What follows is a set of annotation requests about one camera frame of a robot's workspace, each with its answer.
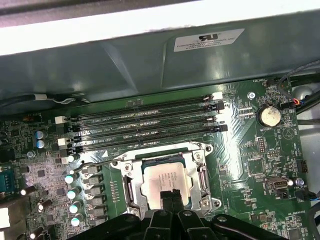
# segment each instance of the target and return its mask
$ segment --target electrolytic capacitor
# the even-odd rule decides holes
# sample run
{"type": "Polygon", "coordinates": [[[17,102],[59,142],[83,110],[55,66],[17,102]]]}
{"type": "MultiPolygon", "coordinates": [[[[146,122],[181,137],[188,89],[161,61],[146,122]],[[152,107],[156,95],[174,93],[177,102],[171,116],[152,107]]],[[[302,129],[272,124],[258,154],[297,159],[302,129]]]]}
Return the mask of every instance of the electrolytic capacitor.
{"type": "Polygon", "coordinates": [[[5,146],[5,145],[8,145],[8,140],[7,139],[1,139],[0,140],[0,146],[5,146]]]}
{"type": "Polygon", "coordinates": [[[36,147],[38,149],[47,149],[49,147],[49,142],[47,140],[39,140],[36,142],[36,147]]]}
{"type": "Polygon", "coordinates": [[[42,202],[42,203],[40,203],[40,204],[38,205],[38,209],[39,209],[40,211],[43,211],[44,209],[50,207],[50,206],[52,205],[52,203],[53,203],[53,202],[52,202],[51,199],[47,199],[47,200],[45,200],[44,202],[42,202]]]}
{"type": "Polygon", "coordinates": [[[301,187],[301,186],[305,185],[305,181],[304,181],[301,177],[298,177],[298,178],[295,180],[295,185],[301,187]]]}
{"type": "Polygon", "coordinates": [[[72,205],[69,207],[69,211],[72,214],[76,214],[79,209],[82,207],[82,203],[79,201],[75,201],[74,203],[72,203],[72,205]]]}
{"type": "Polygon", "coordinates": [[[36,230],[34,230],[32,233],[30,233],[30,238],[35,239],[45,230],[42,226],[39,226],[36,230]]]}
{"type": "Polygon", "coordinates": [[[35,153],[35,151],[28,151],[27,153],[26,153],[26,156],[29,158],[29,159],[33,159],[35,156],[36,156],[36,153],[35,153]]]}
{"type": "Polygon", "coordinates": [[[48,137],[48,133],[46,131],[36,131],[35,132],[35,138],[36,139],[45,139],[46,137],[48,137]]]}
{"type": "Polygon", "coordinates": [[[84,220],[84,216],[81,213],[78,213],[71,219],[71,225],[77,227],[84,220]]]}
{"type": "Polygon", "coordinates": [[[22,189],[20,193],[22,196],[25,196],[25,195],[29,195],[31,193],[34,193],[36,190],[37,189],[35,188],[35,186],[32,185],[32,186],[28,186],[28,187],[22,189]]]}
{"type": "Polygon", "coordinates": [[[69,174],[69,175],[65,176],[64,181],[67,184],[72,184],[75,180],[77,180],[78,177],[79,177],[78,173],[69,174]]]}
{"type": "Polygon", "coordinates": [[[74,199],[79,193],[80,193],[79,188],[74,187],[70,191],[67,192],[66,196],[68,197],[68,199],[74,199]]]}
{"type": "Polygon", "coordinates": [[[76,160],[79,160],[80,159],[80,154],[73,154],[73,155],[70,155],[68,156],[68,162],[69,163],[72,163],[73,161],[76,161],[76,160]]]}

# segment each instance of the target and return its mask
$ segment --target motherboard logo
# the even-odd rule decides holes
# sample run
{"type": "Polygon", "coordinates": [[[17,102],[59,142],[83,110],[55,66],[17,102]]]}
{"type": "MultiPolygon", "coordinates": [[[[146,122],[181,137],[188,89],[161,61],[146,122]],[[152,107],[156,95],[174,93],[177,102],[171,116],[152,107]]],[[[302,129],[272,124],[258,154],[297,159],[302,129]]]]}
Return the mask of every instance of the motherboard logo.
{"type": "Polygon", "coordinates": [[[218,39],[218,34],[209,34],[209,35],[203,35],[203,36],[199,36],[199,40],[201,40],[201,42],[203,41],[212,41],[212,40],[216,40],[218,39]]]}

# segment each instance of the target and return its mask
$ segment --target screw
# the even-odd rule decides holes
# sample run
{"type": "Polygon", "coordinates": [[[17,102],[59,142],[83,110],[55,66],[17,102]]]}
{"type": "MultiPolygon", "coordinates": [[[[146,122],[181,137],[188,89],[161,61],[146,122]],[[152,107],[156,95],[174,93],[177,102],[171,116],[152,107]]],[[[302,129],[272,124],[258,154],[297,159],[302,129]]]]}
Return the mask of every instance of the screw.
{"type": "Polygon", "coordinates": [[[185,215],[185,216],[191,216],[192,215],[192,212],[190,212],[190,211],[184,211],[183,212],[183,215],[185,215]]]}
{"type": "Polygon", "coordinates": [[[123,171],[125,172],[130,172],[132,170],[132,166],[130,163],[126,163],[124,166],[123,166],[123,171]]]}
{"type": "Polygon", "coordinates": [[[209,200],[208,200],[208,199],[203,199],[203,200],[201,200],[201,206],[202,206],[202,207],[207,207],[207,206],[209,206],[209,200]]]}
{"type": "Polygon", "coordinates": [[[226,222],[227,221],[227,219],[224,216],[218,216],[217,219],[219,222],[226,222]]]}
{"type": "Polygon", "coordinates": [[[139,217],[139,211],[138,211],[137,209],[132,209],[132,210],[130,211],[130,213],[133,214],[133,215],[135,215],[135,216],[137,216],[137,217],[139,217]]]}
{"type": "Polygon", "coordinates": [[[247,95],[248,99],[252,100],[256,97],[256,94],[252,91],[248,92],[248,95],[247,95]]]}
{"type": "Polygon", "coordinates": [[[196,159],[201,159],[201,154],[200,154],[200,152],[196,152],[196,153],[194,154],[194,157],[195,157],[196,159]]]}

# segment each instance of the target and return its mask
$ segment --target solid capacitor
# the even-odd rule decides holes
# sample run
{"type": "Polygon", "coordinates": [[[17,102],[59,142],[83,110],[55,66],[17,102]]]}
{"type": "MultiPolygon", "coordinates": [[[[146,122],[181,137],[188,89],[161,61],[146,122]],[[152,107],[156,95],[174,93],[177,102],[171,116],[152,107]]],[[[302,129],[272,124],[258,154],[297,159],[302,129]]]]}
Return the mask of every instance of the solid capacitor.
{"type": "Polygon", "coordinates": [[[76,161],[76,160],[79,160],[80,159],[80,154],[73,154],[73,155],[70,155],[68,156],[68,162],[69,163],[72,163],[73,161],[76,161]]]}
{"type": "Polygon", "coordinates": [[[35,239],[43,232],[44,228],[42,226],[39,226],[36,230],[34,230],[32,233],[30,233],[30,238],[35,239]]]}
{"type": "Polygon", "coordinates": [[[39,140],[36,142],[36,147],[38,149],[47,149],[49,147],[49,142],[47,140],[39,140]]]}
{"type": "Polygon", "coordinates": [[[46,131],[36,131],[35,132],[35,138],[36,139],[45,139],[46,137],[48,137],[48,133],[46,131]]]}
{"type": "Polygon", "coordinates": [[[81,213],[78,213],[74,216],[74,218],[71,219],[71,225],[77,227],[80,225],[80,222],[82,222],[83,219],[84,216],[81,213]]]}
{"type": "Polygon", "coordinates": [[[35,156],[36,156],[36,153],[35,151],[31,150],[31,151],[28,151],[26,153],[26,156],[29,158],[29,159],[33,159],[35,156]]]}
{"type": "Polygon", "coordinates": [[[72,203],[72,205],[69,207],[69,211],[72,214],[76,214],[79,209],[82,207],[82,203],[79,201],[75,201],[74,203],[72,203]]]}
{"type": "Polygon", "coordinates": [[[50,207],[50,206],[52,205],[52,203],[53,203],[53,202],[52,202],[51,199],[47,199],[47,200],[45,200],[44,202],[42,202],[42,203],[40,203],[40,204],[38,205],[38,209],[39,209],[40,211],[42,211],[42,210],[50,207]]]}
{"type": "Polygon", "coordinates": [[[32,186],[28,186],[28,187],[22,189],[20,193],[22,196],[25,196],[25,195],[29,195],[31,193],[34,193],[36,190],[37,189],[35,188],[35,186],[32,185],[32,186]]]}
{"type": "Polygon", "coordinates": [[[74,199],[79,193],[80,193],[79,188],[74,187],[70,191],[67,192],[66,196],[68,197],[68,199],[74,199]]]}
{"type": "Polygon", "coordinates": [[[69,174],[69,175],[65,176],[64,181],[67,184],[72,184],[75,180],[77,180],[78,177],[79,177],[79,175],[77,173],[69,174]]]}

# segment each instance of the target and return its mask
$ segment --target dimm slot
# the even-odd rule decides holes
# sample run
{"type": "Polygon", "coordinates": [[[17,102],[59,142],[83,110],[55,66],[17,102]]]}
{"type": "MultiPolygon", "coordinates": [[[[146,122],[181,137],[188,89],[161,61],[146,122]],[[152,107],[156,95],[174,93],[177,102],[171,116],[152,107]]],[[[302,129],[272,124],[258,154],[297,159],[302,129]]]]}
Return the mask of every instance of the dimm slot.
{"type": "Polygon", "coordinates": [[[206,123],[208,122],[207,117],[199,117],[197,119],[187,119],[187,120],[180,120],[180,121],[174,121],[170,123],[163,123],[163,124],[153,124],[153,125],[147,125],[147,126],[140,126],[140,127],[133,127],[130,129],[120,129],[117,131],[108,131],[107,133],[99,133],[99,134],[90,134],[89,136],[80,136],[79,139],[81,141],[89,141],[89,140],[94,140],[95,138],[101,138],[101,137],[115,137],[118,135],[123,135],[123,134],[134,134],[134,133],[144,133],[145,131],[149,130],[154,130],[154,131],[160,131],[165,128],[172,128],[172,127],[181,127],[183,125],[188,125],[188,124],[195,124],[195,123],[206,123]]]}
{"type": "Polygon", "coordinates": [[[153,110],[158,109],[161,107],[183,107],[190,104],[201,104],[204,102],[203,97],[196,97],[196,98],[190,98],[190,99],[184,99],[184,100],[178,100],[178,101],[172,101],[172,102],[163,102],[163,103],[157,103],[157,104],[149,104],[149,105],[139,105],[135,108],[131,109],[119,109],[119,110],[113,110],[113,111],[106,111],[106,112],[99,112],[99,113],[92,113],[92,114],[82,114],[77,116],[78,121],[83,120],[90,120],[94,118],[103,118],[103,117],[110,117],[113,115],[121,115],[121,114],[130,114],[135,113],[137,111],[147,111],[147,110],[153,110]]]}
{"type": "Polygon", "coordinates": [[[76,130],[78,132],[80,131],[85,131],[85,130],[90,130],[91,128],[96,128],[96,127],[101,127],[103,125],[109,125],[109,124],[112,124],[112,123],[117,123],[117,124],[124,124],[124,123],[130,123],[130,122],[133,122],[133,123],[137,123],[137,122],[140,122],[140,121],[145,121],[145,120],[148,120],[148,121],[155,121],[155,120],[159,120],[159,119],[163,119],[163,118],[167,118],[167,117],[172,117],[172,116],[176,116],[176,115],[187,115],[187,114],[193,114],[193,115],[197,115],[197,114],[203,114],[205,113],[205,110],[202,108],[202,109],[199,109],[199,111],[195,111],[194,109],[188,109],[188,110],[184,110],[184,111],[174,111],[174,112],[168,112],[168,113],[163,113],[163,114],[159,114],[157,116],[141,116],[139,118],[136,118],[136,119],[123,119],[123,120],[113,120],[112,122],[107,122],[107,121],[104,121],[104,122],[101,122],[101,123],[96,123],[96,124],[89,124],[89,125],[78,125],[76,126],[76,130]]]}
{"type": "Polygon", "coordinates": [[[118,146],[130,145],[130,144],[140,144],[140,143],[147,142],[147,141],[155,141],[155,140],[160,140],[160,139],[164,140],[164,139],[175,138],[178,136],[189,136],[189,135],[193,135],[193,134],[204,134],[204,133],[208,133],[211,131],[212,131],[212,129],[210,127],[202,127],[202,128],[194,129],[192,131],[189,131],[189,130],[179,131],[179,132],[174,132],[173,134],[167,134],[164,136],[157,135],[155,138],[150,137],[150,138],[146,138],[144,140],[118,141],[118,142],[109,143],[109,144],[101,143],[101,145],[100,144],[99,145],[92,145],[89,147],[82,146],[82,147],[78,147],[78,149],[80,149],[80,152],[97,151],[97,150],[103,150],[108,147],[118,147],[118,146]]]}

